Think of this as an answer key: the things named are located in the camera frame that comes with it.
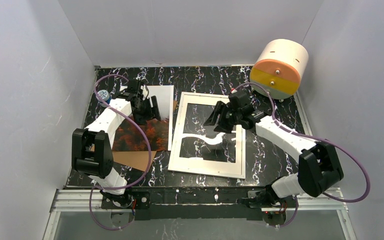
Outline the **clear acrylic frame sheet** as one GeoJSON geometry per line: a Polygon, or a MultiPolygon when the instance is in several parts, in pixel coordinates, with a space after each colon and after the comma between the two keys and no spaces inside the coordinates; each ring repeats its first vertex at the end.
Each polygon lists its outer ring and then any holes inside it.
{"type": "Polygon", "coordinates": [[[204,125],[214,108],[204,104],[187,105],[179,152],[181,158],[236,162],[236,131],[217,132],[214,125],[204,125]]]}

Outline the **autumn forest photo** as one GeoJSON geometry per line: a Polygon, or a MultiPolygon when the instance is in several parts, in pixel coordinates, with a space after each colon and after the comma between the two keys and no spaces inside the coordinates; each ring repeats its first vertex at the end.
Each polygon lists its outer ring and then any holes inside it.
{"type": "MultiPolygon", "coordinates": [[[[161,121],[148,120],[141,129],[146,134],[152,151],[169,151],[172,144],[174,86],[152,85],[148,87],[150,96],[156,96],[161,121]]],[[[145,140],[139,130],[129,121],[124,120],[114,135],[114,152],[147,151],[145,140]]]]}

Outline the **white picture frame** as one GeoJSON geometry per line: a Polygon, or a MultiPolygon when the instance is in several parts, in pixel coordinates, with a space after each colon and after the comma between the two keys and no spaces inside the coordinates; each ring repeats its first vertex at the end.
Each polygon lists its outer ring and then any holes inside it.
{"type": "Polygon", "coordinates": [[[180,157],[180,147],[188,104],[216,106],[216,103],[229,101],[226,95],[183,92],[179,101],[174,127],[168,170],[189,174],[245,179],[246,177],[246,132],[240,125],[233,128],[236,134],[235,163],[209,161],[180,157]]]}

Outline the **brown frame backing board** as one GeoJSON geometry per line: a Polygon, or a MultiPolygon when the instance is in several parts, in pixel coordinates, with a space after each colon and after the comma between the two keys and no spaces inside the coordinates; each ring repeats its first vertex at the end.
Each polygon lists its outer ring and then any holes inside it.
{"type": "MultiPolygon", "coordinates": [[[[156,153],[160,151],[151,150],[151,156],[155,157],[156,153]]],[[[122,164],[128,167],[132,167],[137,170],[144,171],[149,162],[149,153],[147,151],[112,151],[114,162],[122,164]]]]}

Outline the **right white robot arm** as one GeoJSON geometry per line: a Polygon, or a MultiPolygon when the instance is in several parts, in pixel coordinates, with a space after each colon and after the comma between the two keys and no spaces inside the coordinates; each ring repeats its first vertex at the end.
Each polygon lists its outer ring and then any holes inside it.
{"type": "Polygon", "coordinates": [[[298,172],[283,176],[265,186],[265,194],[272,200],[292,195],[308,194],[318,197],[344,178],[335,147],[329,143],[301,136],[254,108],[245,92],[234,90],[228,102],[218,101],[204,126],[230,134],[241,126],[281,148],[298,163],[298,172]]]}

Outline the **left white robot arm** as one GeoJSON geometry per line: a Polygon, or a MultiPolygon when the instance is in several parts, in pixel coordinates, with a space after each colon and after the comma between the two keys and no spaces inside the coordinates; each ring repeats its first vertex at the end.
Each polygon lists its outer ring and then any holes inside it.
{"type": "Polygon", "coordinates": [[[121,196],[131,185],[114,168],[113,136],[127,120],[143,136],[147,148],[151,145],[142,130],[150,120],[161,120],[156,96],[149,95],[141,80],[131,80],[121,91],[111,95],[106,90],[95,91],[105,110],[85,128],[72,133],[71,167],[96,181],[103,193],[121,196]]]}

